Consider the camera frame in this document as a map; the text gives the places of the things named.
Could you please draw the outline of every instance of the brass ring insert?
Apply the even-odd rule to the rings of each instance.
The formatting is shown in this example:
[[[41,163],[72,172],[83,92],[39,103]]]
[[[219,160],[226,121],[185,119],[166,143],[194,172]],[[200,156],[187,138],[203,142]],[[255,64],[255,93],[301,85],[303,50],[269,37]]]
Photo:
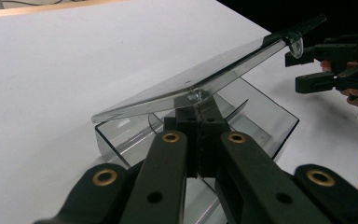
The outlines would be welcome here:
[[[179,135],[176,133],[166,133],[162,135],[162,140],[170,143],[177,142],[179,140]]]
[[[333,187],[336,184],[336,181],[330,174],[319,170],[307,171],[307,177],[313,183],[324,187]]]
[[[111,169],[103,169],[92,178],[92,183],[99,187],[112,184],[117,179],[117,172]]]
[[[239,133],[232,133],[231,135],[228,136],[228,140],[230,140],[231,142],[235,142],[235,143],[246,142],[245,136],[243,136],[242,134],[239,134]]]

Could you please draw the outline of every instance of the white table surface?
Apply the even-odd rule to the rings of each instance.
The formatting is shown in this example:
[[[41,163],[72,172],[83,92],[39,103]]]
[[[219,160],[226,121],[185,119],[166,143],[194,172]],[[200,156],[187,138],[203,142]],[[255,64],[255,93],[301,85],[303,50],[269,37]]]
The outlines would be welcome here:
[[[0,18],[0,223],[53,217],[103,162],[90,118],[268,32],[212,0],[126,1]],[[315,163],[358,184],[358,114],[336,91],[295,93],[319,64],[280,51],[246,79],[298,118],[277,163]]]

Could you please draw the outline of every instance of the transparent plastic lid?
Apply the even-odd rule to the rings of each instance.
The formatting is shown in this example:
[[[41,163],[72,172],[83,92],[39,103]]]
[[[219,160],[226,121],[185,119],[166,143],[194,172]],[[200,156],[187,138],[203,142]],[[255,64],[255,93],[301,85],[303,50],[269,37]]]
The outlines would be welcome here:
[[[158,85],[92,116],[100,123],[199,104],[267,58],[290,47],[301,56],[301,36],[325,20],[321,15],[212,57]]]

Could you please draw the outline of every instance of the clear acrylic box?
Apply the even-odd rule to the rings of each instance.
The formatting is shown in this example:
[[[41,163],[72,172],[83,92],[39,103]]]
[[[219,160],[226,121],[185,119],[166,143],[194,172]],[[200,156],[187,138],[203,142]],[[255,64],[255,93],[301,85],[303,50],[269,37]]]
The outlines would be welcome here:
[[[298,118],[242,78],[213,97],[231,129],[251,135],[272,159],[298,124]],[[105,161],[127,169],[142,161],[156,133],[162,132],[163,118],[167,115],[172,115],[172,111],[97,125],[97,143]],[[187,180],[184,223],[227,222],[213,182],[202,178]]]

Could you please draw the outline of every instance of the human hand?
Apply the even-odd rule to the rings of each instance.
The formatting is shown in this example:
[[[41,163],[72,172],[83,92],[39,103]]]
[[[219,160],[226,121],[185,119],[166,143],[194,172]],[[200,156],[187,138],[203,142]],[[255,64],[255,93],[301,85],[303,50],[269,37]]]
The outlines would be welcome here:
[[[358,65],[358,62],[348,62],[347,63],[348,68],[354,67],[356,65]],[[322,70],[324,72],[331,72],[332,71],[330,61],[327,61],[327,60],[322,61],[321,62],[321,67],[322,67]],[[347,98],[348,104],[358,106],[358,90],[346,89],[345,91],[341,91],[341,94],[348,96],[348,98]]]

